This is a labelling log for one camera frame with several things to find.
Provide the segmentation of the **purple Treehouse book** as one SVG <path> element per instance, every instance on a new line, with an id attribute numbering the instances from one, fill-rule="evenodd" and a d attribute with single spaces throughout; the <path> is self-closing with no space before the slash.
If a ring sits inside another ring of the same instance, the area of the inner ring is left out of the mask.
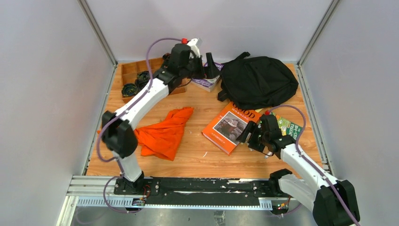
<path id="1" fill-rule="evenodd" d="M 220 76 L 217 76 L 213 79 L 192 79 L 191 83 L 205 91 L 211 92 L 216 87 L 220 78 Z"/>

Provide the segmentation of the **orange Good Morning book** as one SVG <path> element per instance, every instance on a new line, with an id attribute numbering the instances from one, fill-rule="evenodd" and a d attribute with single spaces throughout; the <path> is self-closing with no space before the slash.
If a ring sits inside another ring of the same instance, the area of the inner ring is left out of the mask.
<path id="1" fill-rule="evenodd" d="M 241 142 L 238 137 L 250 122 L 258 122 L 261 114 L 255 110 L 243 110 L 230 102 L 203 130 L 202 135 L 227 155 Z"/>

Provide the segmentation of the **black backpack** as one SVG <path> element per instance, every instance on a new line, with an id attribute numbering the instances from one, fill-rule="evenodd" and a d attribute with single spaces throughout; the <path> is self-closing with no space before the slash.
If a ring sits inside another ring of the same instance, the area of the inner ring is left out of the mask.
<path id="1" fill-rule="evenodd" d="M 243 52 L 223 63 L 218 101 L 230 100 L 243 110 L 275 107 L 296 94 L 299 83 L 280 60 Z"/>

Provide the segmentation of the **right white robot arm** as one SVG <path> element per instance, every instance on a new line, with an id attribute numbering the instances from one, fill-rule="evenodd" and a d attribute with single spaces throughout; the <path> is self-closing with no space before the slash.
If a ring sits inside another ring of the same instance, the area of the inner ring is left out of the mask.
<path id="1" fill-rule="evenodd" d="M 315 163 L 291 135 L 284 135 L 273 114 L 250 121 L 237 141 L 252 150 L 267 151 L 290 165 L 270 174 L 269 191 L 274 196 L 290 195 L 305 206 L 319 226 L 358 226 L 360 213 L 355 188 L 348 180 L 339 180 Z"/>

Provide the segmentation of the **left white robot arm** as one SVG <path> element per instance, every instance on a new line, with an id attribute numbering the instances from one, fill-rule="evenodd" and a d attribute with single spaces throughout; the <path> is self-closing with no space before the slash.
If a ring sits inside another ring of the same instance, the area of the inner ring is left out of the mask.
<path id="1" fill-rule="evenodd" d="M 134 129 L 139 121 L 162 99 L 181 86 L 183 79 L 213 79 L 220 75 L 211 53 L 206 53 L 203 65 L 200 40 L 177 43 L 160 69 L 151 76 L 145 87 L 127 104 L 115 112 L 102 115 L 101 140 L 111 150 L 121 170 L 121 182 L 132 194 L 144 189 L 144 173 L 134 154 L 138 140 Z"/>

